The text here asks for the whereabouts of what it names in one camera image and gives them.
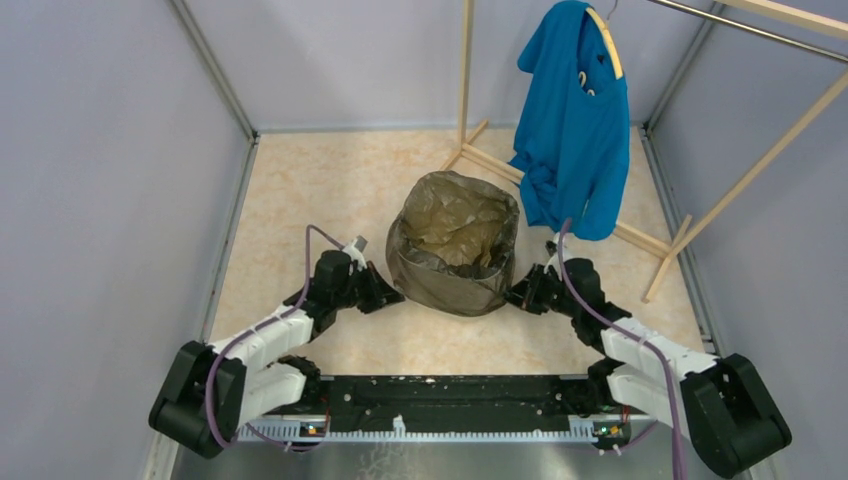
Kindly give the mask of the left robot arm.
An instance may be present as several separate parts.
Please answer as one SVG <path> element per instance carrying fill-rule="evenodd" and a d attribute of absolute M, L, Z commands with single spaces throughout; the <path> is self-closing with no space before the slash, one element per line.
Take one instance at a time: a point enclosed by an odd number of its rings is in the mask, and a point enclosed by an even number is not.
<path fill-rule="evenodd" d="M 148 424 L 211 459 L 278 407 L 308 413 L 320 401 L 320 370 L 292 350 L 326 332 L 342 310 L 371 314 L 404 300 L 358 248 L 327 250 L 307 270 L 304 287 L 263 320 L 225 340 L 183 344 Z"/>

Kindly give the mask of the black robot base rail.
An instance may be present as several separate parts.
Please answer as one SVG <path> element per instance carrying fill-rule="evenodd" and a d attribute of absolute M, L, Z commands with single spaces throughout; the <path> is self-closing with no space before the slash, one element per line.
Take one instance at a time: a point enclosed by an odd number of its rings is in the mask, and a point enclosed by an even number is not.
<path fill-rule="evenodd" d="M 400 417 L 411 433 L 500 434 L 564 432 L 621 408 L 584 375 L 338 375 L 308 382 L 303 399 L 272 412 L 327 419 L 333 433 L 385 432 Z"/>

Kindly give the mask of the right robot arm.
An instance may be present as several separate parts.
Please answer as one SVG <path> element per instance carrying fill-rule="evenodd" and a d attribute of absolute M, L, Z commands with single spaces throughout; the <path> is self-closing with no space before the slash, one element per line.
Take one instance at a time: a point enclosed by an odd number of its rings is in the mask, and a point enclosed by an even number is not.
<path fill-rule="evenodd" d="M 792 443 L 747 357 L 698 352 L 648 328 L 607 300 L 590 260 L 535 264 L 504 299 L 527 313 L 569 317 L 578 339 L 603 356 L 588 370 L 589 404 L 600 412 L 622 404 L 653 416 L 716 475 L 730 479 Z"/>

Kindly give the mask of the dark translucent trash bag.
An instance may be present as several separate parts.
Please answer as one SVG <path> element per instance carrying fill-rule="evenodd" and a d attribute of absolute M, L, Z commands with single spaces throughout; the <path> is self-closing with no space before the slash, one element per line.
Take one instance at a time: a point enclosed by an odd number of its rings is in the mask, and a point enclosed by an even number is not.
<path fill-rule="evenodd" d="M 507 191 L 453 171 L 421 177 L 389 227 L 392 283 L 410 300 L 478 317 L 505 304 L 520 210 Z"/>

